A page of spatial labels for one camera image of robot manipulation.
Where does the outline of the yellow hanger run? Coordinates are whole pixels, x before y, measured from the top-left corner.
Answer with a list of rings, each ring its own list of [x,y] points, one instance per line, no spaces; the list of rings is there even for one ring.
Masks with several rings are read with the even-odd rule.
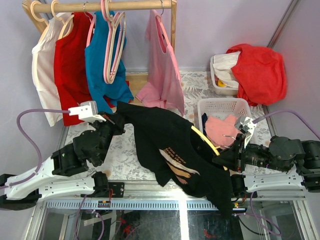
[[[231,149],[233,147],[233,144],[231,144],[230,146],[226,146],[226,145],[223,145],[223,146],[214,146],[213,143],[200,131],[198,130],[194,125],[191,126],[191,129],[199,135],[199,137],[211,148],[211,150],[213,151],[213,153],[216,155],[216,156],[219,156],[220,155],[220,150],[222,150],[222,147],[224,147],[225,150],[227,149]],[[235,170],[233,169],[229,169],[227,168],[226,166],[222,165],[221,163],[218,163],[218,162],[214,162],[213,159],[211,160],[212,164],[216,165],[216,166],[220,166],[220,167],[223,167],[223,169],[225,171],[231,171],[233,173],[237,173]]]

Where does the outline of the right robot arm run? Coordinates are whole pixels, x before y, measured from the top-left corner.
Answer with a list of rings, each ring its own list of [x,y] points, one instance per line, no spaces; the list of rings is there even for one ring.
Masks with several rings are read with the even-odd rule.
[[[238,134],[212,161],[235,172],[227,189],[236,198],[265,190],[320,191],[320,143],[316,140],[273,136],[266,147],[246,144],[244,135]]]

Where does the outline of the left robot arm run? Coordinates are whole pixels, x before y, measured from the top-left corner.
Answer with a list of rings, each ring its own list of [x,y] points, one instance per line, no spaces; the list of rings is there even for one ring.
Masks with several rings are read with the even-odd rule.
[[[104,163],[113,136],[125,133],[125,118],[118,113],[103,114],[102,118],[90,124],[92,130],[55,151],[40,167],[20,175],[2,174],[0,208],[26,210],[44,200],[72,195],[111,198],[115,191],[107,175],[101,171],[89,173],[88,164],[99,167]]]

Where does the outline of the black t shirt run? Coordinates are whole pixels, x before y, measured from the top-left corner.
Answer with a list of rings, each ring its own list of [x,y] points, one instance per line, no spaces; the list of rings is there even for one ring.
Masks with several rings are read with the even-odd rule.
[[[230,173],[212,162],[215,153],[190,121],[167,109],[121,101],[115,115],[133,125],[137,159],[159,185],[173,180],[187,195],[207,198],[223,218],[231,217]]]

